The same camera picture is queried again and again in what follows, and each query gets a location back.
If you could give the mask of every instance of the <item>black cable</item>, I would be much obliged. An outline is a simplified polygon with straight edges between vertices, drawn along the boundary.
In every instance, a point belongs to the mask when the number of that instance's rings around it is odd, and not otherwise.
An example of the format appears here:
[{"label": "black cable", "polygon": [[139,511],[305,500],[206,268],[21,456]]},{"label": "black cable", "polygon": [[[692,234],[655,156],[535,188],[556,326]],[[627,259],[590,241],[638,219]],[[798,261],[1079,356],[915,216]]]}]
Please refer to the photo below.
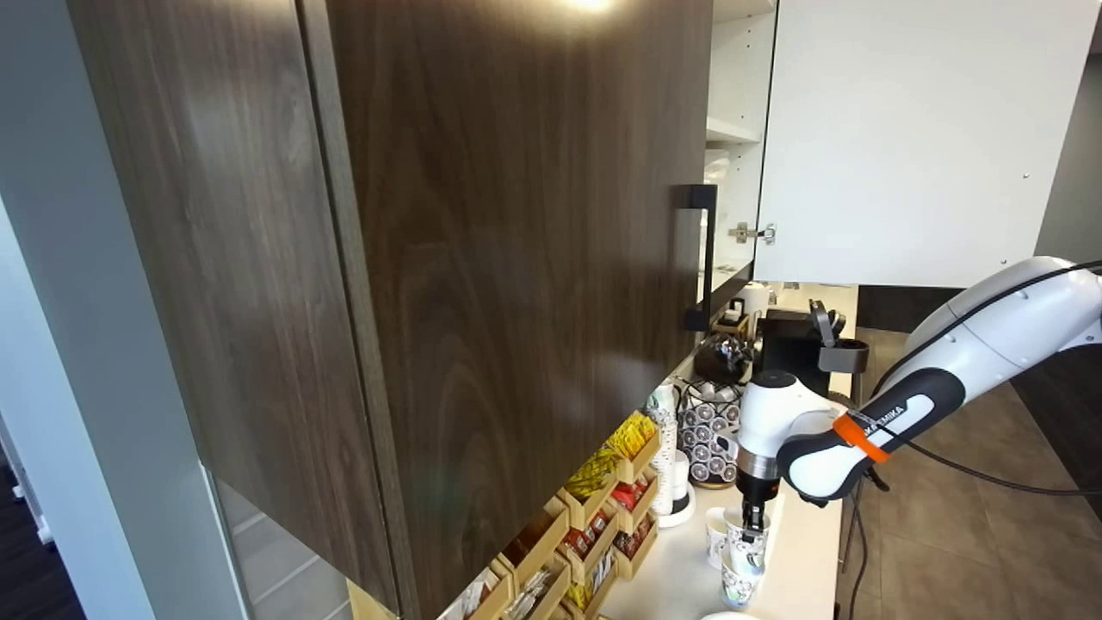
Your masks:
[{"label": "black cable", "polygon": [[853,594],[850,595],[850,620],[853,620],[853,608],[857,603],[857,589],[861,588],[861,578],[865,576],[865,566],[868,564],[868,541],[865,540],[865,524],[861,521],[861,507],[857,505],[856,494],[853,498],[853,515],[857,518],[857,534],[861,534],[861,568],[857,569],[857,578],[853,580]]},{"label": "black cable", "polygon": [[[888,378],[890,378],[893,373],[895,373],[897,370],[899,370],[899,368],[901,368],[904,365],[906,365],[907,362],[909,362],[910,360],[912,360],[915,358],[915,356],[918,356],[919,353],[921,353],[922,351],[925,351],[927,348],[929,348],[931,345],[933,345],[934,342],[937,342],[938,340],[940,340],[941,338],[943,338],[947,334],[949,334],[949,333],[953,331],[954,329],[957,329],[958,327],[960,327],[964,322],[966,322],[966,320],[971,319],[972,317],[974,317],[984,307],[987,307],[992,303],[994,303],[994,302],[996,302],[996,301],[998,301],[1001,298],[1004,298],[1004,297],[1006,297],[1006,296],[1008,296],[1011,294],[1014,294],[1015,292],[1017,292],[1017,291],[1019,291],[1019,290],[1022,290],[1024,287],[1030,286],[1030,285],[1033,285],[1033,284],[1035,284],[1037,282],[1045,281],[1045,280],[1047,280],[1049,278],[1055,278],[1056,275],[1061,275],[1063,273],[1068,273],[1068,272],[1071,272],[1071,271],[1078,271],[1080,269],[1088,269],[1088,270],[1093,271],[1094,269],[1098,269],[1100,267],[1102,267],[1102,260],[1089,260],[1087,262],[1080,262],[1078,264],[1072,264],[1071,267],[1062,267],[1060,269],[1056,269],[1054,271],[1049,271],[1047,273],[1041,273],[1040,275],[1036,275],[1036,276],[1029,278],[1028,280],[1019,282],[1019,283],[1017,283],[1017,284],[1015,284],[1015,285],[1013,285],[1013,286],[1004,290],[1003,292],[1001,292],[1001,293],[998,293],[996,295],[993,295],[993,296],[991,296],[988,298],[985,298],[983,302],[981,302],[980,304],[977,304],[975,307],[972,307],[971,309],[969,309],[968,313],[964,313],[958,319],[955,319],[954,322],[950,323],[941,331],[939,331],[938,334],[936,334],[934,336],[932,336],[931,338],[929,338],[926,342],[919,345],[918,347],[916,347],[915,349],[912,349],[909,353],[907,353],[906,356],[904,356],[903,358],[900,358],[899,361],[897,361],[895,365],[892,365],[892,368],[888,369],[886,373],[884,373],[883,376],[880,376],[879,381],[876,382],[876,388],[873,389],[873,393],[872,393],[872,396],[869,396],[869,400],[875,399],[876,395],[878,395],[880,393],[880,390],[884,388],[884,382],[887,381]],[[943,466],[951,467],[951,468],[953,468],[953,469],[955,469],[958,471],[961,471],[961,472],[964,472],[964,474],[966,474],[969,476],[973,476],[975,478],[979,478],[980,480],[984,480],[984,481],[991,482],[993,485],[998,485],[1001,487],[1006,487],[1007,489],[1014,489],[1015,491],[1024,491],[1026,493],[1037,493],[1037,494],[1040,494],[1040,496],[1056,496],[1056,497],[1102,496],[1102,489],[1083,489],[1083,490],[1079,490],[1079,489],[1042,489],[1042,488],[1039,488],[1039,487],[1029,487],[1028,485],[1020,485],[1020,483],[1017,483],[1017,482],[1012,482],[1009,480],[1003,480],[1002,478],[995,478],[994,476],[984,474],[982,471],[976,471],[976,470],[974,470],[974,469],[972,469],[970,467],[966,467],[966,466],[963,466],[963,465],[961,465],[959,463],[955,463],[953,460],[947,459],[946,457],[942,457],[942,456],[940,456],[940,455],[938,455],[936,453],[931,453],[930,450],[927,450],[926,448],[923,448],[923,447],[919,446],[918,444],[915,444],[915,443],[912,443],[912,442],[910,442],[908,439],[903,439],[901,437],[899,437],[898,435],[896,435],[895,433],[893,433],[890,429],[888,429],[886,426],[879,426],[877,428],[878,428],[878,431],[883,431],[883,432],[887,433],[888,435],[890,435],[892,437],[894,437],[896,439],[899,439],[905,445],[910,446],[918,454],[920,454],[920,455],[922,455],[925,457],[928,457],[930,459],[933,459],[934,461],[938,461],[939,464],[941,464]],[[860,522],[860,520],[861,520],[860,514],[857,516],[857,520]]]}]

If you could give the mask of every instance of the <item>wood grain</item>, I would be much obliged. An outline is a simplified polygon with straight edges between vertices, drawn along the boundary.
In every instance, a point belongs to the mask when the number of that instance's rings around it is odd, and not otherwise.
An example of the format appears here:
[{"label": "wood grain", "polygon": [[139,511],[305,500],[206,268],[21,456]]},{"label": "wood grain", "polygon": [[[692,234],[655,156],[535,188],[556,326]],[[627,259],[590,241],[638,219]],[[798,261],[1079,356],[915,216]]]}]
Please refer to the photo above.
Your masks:
[{"label": "wood grain", "polygon": [[292,2],[69,2],[203,463],[397,609]]},{"label": "wood grain", "polygon": [[327,7],[430,618],[690,350],[711,3]]}]

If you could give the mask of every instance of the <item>white countertop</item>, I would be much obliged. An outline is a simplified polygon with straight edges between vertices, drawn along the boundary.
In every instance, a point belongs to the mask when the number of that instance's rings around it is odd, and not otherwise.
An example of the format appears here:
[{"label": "white countertop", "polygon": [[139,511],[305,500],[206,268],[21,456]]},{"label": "white countertop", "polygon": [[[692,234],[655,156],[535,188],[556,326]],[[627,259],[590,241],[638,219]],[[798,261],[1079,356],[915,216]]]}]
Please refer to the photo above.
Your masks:
[{"label": "white countertop", "polygon": [[[842,336],[853,338],[857,286],[800,284],[781,289],[774,282],[778,304],[771,307],[807,312],[808,298],[821,298],[828,309],[846,317]],[[835,373],[831,390],[850,393],[850,376]],[[699,620],[727,611],[720,600],[720,572],[707,564],[704,513],[713,507],[739,507],[742,494],[695,489],[696,509],[684,524],[658,533],[650,555],[630,581],[613,586],[601,613],[612,620]],[[829,620],[834,613],[842,503],[824,509],[801,500],[786,482],[767,511],[777,510],[766,574],[747,613],[759,620]]]}]

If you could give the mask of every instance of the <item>tile floor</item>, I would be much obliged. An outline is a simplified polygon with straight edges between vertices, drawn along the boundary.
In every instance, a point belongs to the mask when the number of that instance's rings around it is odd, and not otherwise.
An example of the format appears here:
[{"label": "tile floor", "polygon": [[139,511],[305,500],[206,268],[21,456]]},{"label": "tile floor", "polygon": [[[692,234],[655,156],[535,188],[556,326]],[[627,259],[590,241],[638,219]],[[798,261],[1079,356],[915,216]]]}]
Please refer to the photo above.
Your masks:
[{"label": "tile floor", "polygon": [[[864,385],[871,391],[900,357],[906,335],[860,329],[857,338],[872,346]],[[916,443],[992,476],[1037,487],[1073,487],[1008,384],[976,399]],[[878,471],[892,491],[864,487],[861,515],[868,565],[854,618],[1102,618],[1102,522],[1085,500],[1003,489],[909,448]],[[860,564],[861,544],[854,536],[850,563],[839,572],[842,619],[847,618]]]}]

